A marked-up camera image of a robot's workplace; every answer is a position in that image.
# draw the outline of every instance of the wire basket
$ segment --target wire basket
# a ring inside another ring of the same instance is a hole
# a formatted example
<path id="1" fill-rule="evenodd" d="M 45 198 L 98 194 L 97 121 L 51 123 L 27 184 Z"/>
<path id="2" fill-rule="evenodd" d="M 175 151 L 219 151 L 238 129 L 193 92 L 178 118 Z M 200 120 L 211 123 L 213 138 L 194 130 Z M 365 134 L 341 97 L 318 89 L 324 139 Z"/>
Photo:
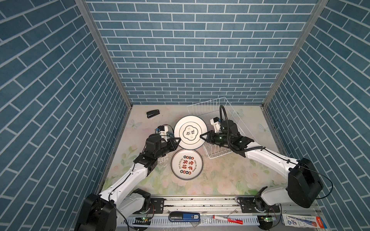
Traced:
<path id="1" fill-rule="evenodd" d="M 242 136 L 246 136 L 257 141 L 248 127 L 241 120 L 238 113 L 234 110 L 234 108 L 225 97 L 189 105 L 187 106 L 187 109 L 190 115 L 200 117 L 206 123 L 207 129 L 209 131 L 214 130 L 213 125 L 211 125 L 211 119 L 213 119 L 214 117 L 220 117 L 220 105 L 223 105 L 225 107 L 228 119 L 236 123 L 236 125 L 238 126 L 238 130 Z M 220 147 L 218 145 L 213 145 L 206 142 L 203 144 L 203 148 L 208 158 L 210 159 L 232 153 L 232 150 L 228 148 Z"/>

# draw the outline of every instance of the brick wallpaper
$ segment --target brick wallpaper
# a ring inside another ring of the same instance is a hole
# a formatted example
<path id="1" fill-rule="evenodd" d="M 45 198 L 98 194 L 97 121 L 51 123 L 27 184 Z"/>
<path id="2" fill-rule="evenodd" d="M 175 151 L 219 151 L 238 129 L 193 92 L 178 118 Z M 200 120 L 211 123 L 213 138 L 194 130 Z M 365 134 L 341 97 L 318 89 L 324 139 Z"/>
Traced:
<path id="1" fill-rule="evenodd" d="M 261 104 L 317 0 L 87 0 L 134 104 Z"/>
<path id="2" fill-rule="evenodd" d="M 127 107 L 74 0 L 0 1 L 0 230 L 69 230 Z"/>
<path id="3" fill-rule="evenodd" d="M 332 230 L 370 230 L 369 12 L 329 0 L 268 105 L 288 152 L 333 181 L 317 200 Z"/>

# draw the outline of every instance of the floral pattern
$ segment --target floral pattern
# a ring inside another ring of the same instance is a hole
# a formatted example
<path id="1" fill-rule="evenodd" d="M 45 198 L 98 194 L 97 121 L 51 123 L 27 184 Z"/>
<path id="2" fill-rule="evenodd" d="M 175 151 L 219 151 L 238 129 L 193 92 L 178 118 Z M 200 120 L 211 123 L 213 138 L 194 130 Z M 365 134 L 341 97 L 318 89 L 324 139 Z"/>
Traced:
<path id="1" fill-rule="evenodd" d="M 159 109 L 161 114 L 147 119 L 146 111 L 153 109 Z M 240 106 L 235 110 L 254 136 L 260 138 L 258 142 L 272 143 L 274 147 L 269 148 L 277 149 L 258 106 Z M 185 115 L 188 115 L 186 106 L 134 106 L 103 189 L 130 169 L 133 160 L 144 148 L 145 139 L 154 133 L 155 128 L 164 123 L 174 127 Z M 181 180 L 171 170 L 171 159 L 181 149 L 179 147 L 175 152 L 159 158 L 157 167 L 136 188 L 155 195 L 255 195 L 264 186 L 276 187 L 286 183 L 277 172 L 235 153 L 209 159 L 203 147 L 196 150 L 203 158 L 202 172 L 193 180 Z"/>

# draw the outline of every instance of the plate with black chinese characters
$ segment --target plate with black chinese characters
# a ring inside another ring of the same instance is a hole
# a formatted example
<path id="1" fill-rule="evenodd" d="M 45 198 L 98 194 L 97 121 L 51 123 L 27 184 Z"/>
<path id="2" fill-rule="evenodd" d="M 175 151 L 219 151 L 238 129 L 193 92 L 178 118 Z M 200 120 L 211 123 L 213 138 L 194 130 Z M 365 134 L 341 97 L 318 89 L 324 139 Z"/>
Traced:
<path id="1" fill-rule="evenodd" d="M 185 116 L 175 125 L 174 135 L 180 137 L 179 146 L 188 150 L 194 150 L 205 142 L 201 134 L 207 132 L 206 123 L 197 116 Z"/>
<path id="2" fill-rule="evenodd" d="M 171 168 L 174 174 L 182 180 L 196 178 L 203 169 L 203 159 L 194 150 L 182 149 L 172 158 Z"/>

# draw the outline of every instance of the red marker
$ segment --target red marker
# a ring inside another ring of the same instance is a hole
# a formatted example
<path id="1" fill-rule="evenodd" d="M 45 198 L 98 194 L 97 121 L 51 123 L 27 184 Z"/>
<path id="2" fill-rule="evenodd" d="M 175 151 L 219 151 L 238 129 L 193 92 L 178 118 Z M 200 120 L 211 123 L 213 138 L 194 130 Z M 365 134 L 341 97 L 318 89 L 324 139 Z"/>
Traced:
<path id="1" fill-rule="evenodd" d="M 241 225 L 243 224 L 242 220 L 236 220 L 236 219 L 232 219 L 232 218 L 225 218 L 225 217 L 220 217 L 220 216 L 216 216 L 216 215 L 213 215 L 213 219 L 228 221 L 228 222 L 237 223 L 237 224 L 241 224 Z"/>

